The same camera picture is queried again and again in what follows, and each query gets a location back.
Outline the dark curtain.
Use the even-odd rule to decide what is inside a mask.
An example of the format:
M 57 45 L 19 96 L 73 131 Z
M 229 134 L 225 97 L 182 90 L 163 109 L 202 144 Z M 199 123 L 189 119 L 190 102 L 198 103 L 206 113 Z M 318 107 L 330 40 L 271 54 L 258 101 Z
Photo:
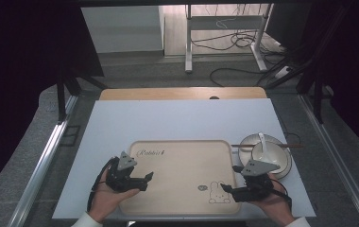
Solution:
M 77 0 L 0 0 L 0 172 L 61 74 L 103 75 Z
M 359 0 L 319 0 L 304 31 L 312 59 L 298 84 L 333 89 L 331 103 L 359 137 Z

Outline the white metal desk frame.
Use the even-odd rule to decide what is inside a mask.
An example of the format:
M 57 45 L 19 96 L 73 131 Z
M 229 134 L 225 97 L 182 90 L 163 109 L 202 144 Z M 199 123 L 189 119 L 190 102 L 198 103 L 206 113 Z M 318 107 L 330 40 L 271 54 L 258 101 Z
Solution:
M 193 47 L 209 48 L 215 51 L 224 51 L 227 48 L 218 48 L 203 45 L 203 42 L 211 38 L 195 40 L 192 38 L 194 31 L 228 31 L 214 37 L 214 40 L 231 37 L 233 46 L 238 45 L 240 40 L 247 40 L 247 47 L 250 49 L 260 72 L 266 72 L 267 66 L 261 52 L 262 38 L 272 9 L 272 4 L 260 4 L 256 14 L 245 14 L 247 4 L 236 4 L 231 15 L 218 15 L 218 7 L 215 7 L 214 14 L 207 12 L 206 15 L 194 15 L 193 5 L 185 6 L 186 16 L 186 43 L 185 43 L 185 71 L 193 71 Z

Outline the silver metal rail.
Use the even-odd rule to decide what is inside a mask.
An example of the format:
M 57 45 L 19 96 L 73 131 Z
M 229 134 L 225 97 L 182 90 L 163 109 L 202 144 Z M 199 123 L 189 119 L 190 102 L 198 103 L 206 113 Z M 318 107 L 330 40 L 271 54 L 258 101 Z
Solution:
M 78 97 L 70 96 L 64 105 L 66 116 L 54 127 L 46 146 L 43 149 L 42 155 L 36 164 L 34 171 L 26 185 L 22 197 L 18 201 L 15 210 L 9 220 L 7 227 L 23 227 L 26 219 L 30 213 L 32 205 L 34 204 L 37 195 L 43 184 L 43 180 L 47 174 L 54 155 L 58 149 L 59 142 L 64 135 L 68 122 L 71 118 L 73 109 L 76 106 Z
M 317 136 L 320 139 L 321 144 L 323 145 L 325 151 L 327 152 L 329 159 L 334 165 L 334 168 L 342 182 L 345 186 L 352 203 L 354 204 L 358 214 L 359 214 L 359 185 L 352 177 L 350 170 L 342 159 L 341 155 L 338 152 L 337 147 L 335 146 L 333 139 L 328 134 L 323 123 L 320 123 L 316 116 L 314 115 L 313 105 L 310 103 L 307 95 L 298 95 L 299 101 L 302 105 L 303 110 L 307 113 L 313 128 L 316 131 Z

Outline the white power strip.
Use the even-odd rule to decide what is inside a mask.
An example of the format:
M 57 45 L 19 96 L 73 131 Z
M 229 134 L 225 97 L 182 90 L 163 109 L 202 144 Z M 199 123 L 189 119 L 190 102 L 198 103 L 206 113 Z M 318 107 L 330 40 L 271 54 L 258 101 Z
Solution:
M 276 75 L 275 78 L 276 79 L 280 79 L 282 77 L 284 77 L 286 74 L 288 74 L 289 72 L 291 72 L 293 70 L 293 68 L 291 66 L 284 66 L 284 68 L 282 68 Z

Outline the white board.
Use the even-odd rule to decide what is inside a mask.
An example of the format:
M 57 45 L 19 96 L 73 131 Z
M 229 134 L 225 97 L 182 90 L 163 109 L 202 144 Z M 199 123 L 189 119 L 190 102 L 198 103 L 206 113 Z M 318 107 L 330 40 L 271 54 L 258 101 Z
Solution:
M 282 128 L 268 98 L 216 100 L 98 101 L 94 104 L 72 165 L 55 219 L 76 219 L 85 211 L 90 189 L 100 169 L 137 141 L 222 140 L 231 147 L 232 166 L 239 164 L 236 145 L 262 132 L 283 140 Z M 129 216 L 119 208 L 120 220 L 242 220 L 263 218 L 256 206 L 238 203 L 231 215 Z

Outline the white bowl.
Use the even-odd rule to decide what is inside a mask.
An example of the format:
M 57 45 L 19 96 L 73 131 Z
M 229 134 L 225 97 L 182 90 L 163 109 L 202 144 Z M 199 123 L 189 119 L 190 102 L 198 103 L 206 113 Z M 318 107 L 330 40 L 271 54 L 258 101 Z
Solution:
M 287 148 L 281 148 L 279 145 L 266 142 L 266 151 L 263 151 L 262 143 L 258 143 L 252 149 L 252 158 L 254 160 L 272 163 L 278 165 L 280 168 L 273 170 L 274 174 L 278 179 L 284 178 L 291 170 L 292 161 L 291 155 Z

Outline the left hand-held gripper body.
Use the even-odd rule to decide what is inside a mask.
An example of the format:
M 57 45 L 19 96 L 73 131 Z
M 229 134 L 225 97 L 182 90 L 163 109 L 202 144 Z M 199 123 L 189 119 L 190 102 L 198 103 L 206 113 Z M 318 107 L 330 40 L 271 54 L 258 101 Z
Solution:
M 114 157 L 110 160 L 110 166 L 108 167 L 106 176 L 106 185 L 113 191 L 122 193 L 132 189 L 132 186 L 136 183 L 148 183 L 145 177 L 130 177 L 136 165 L 137 162 L 122 151 L 119 157 Z

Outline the white cabinet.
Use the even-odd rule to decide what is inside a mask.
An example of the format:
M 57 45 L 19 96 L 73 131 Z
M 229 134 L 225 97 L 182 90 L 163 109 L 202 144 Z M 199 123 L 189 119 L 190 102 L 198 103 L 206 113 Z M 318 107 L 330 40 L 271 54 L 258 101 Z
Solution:
M 163 51 L 158 6 L 81 9 L 97 53 Z

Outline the person's left hand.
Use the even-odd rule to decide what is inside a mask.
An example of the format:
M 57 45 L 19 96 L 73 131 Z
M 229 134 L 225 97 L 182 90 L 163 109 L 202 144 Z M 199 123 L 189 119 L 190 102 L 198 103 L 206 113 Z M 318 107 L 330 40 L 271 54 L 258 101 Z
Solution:
M 134 197 L 140 192 L 139 189 L 130 189 L 123 193 L 114 192 L 105 184 L 106 176 L 107 171 L 104 171 L 94 191 L 94 198 L 88 211 L 88 214 L 99 223 L 102 223 L 107 216 L 114 212 L 122 201 Z

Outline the beige tray with rabbit print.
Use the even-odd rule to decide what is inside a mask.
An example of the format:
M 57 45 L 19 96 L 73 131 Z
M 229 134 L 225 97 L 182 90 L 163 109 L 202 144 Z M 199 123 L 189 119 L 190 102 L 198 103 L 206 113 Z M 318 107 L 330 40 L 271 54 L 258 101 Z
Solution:
M 152 173 L 146 191 L 123 201 L 129 216 L 231 215 L 240 205 L 222 189 L 236 185 L 230 145 L 222 140 L 137 141 L 129 155 L 131 173 Z

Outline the person's right hand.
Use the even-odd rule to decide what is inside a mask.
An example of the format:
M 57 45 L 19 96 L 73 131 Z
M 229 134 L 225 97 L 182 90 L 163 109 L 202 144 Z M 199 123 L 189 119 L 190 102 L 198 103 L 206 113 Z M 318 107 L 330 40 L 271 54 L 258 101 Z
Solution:
M 276 194 L 270 194 L 262 201 L 252 201 L 251 204 L 258 206 L 280 227 L 287 227 L 295 220 L 286 199 Z

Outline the white ceramic spoon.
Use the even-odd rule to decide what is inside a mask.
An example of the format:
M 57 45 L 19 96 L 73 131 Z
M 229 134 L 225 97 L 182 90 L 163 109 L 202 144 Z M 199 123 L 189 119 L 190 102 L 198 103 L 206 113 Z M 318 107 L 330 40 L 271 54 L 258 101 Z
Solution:
M 260 138 L 261 141 L 261 145 L 262 145 L 262 161 L 268 161 L 267 158 L 267 151 L 266 151 L 266 141 L 265 141 L 265 135 L 262 132 L 258 133 L 258 136 Z

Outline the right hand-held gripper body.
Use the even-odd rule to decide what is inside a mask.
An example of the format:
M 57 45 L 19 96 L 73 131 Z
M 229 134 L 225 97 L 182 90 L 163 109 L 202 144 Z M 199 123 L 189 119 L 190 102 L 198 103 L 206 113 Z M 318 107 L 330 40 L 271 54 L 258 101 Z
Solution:
M 245 186 L 232 189 L 232 196 L 236 202 L 261 201 L 269 196 L 273 183 L 268 177 L 268 173 L 280 167 L 275 164 L 249 160 L 240 173 Z

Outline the black metal stand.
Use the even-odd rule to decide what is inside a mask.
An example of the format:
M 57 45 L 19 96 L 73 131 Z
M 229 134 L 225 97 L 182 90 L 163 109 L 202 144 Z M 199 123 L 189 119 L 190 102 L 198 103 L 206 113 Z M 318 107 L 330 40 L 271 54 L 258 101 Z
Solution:
M 78 96 L 81 92 L 74 71 L 62 64 L 57 74 L 59 124 L 64 121 L 67 115 L 65 108 L 65 90 L 68 90 L 72 96 Z
M 313 112 L 316 120 L 319 124 L 323 123 L 322 115 L 321 115 L 321 102 L 323 98 L 323 77 L 320 71 L 316 72 L 315 78 L 315 90 L 314 90 L 314 104 L 313 104 Z

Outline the wooden table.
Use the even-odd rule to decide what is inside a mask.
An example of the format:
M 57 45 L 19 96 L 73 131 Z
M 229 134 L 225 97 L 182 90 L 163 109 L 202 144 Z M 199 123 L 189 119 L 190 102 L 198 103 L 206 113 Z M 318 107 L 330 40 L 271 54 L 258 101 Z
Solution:
M 100 100 L 195 100 L 267 98 L 260 87 L 179 87 L 105 89 Z

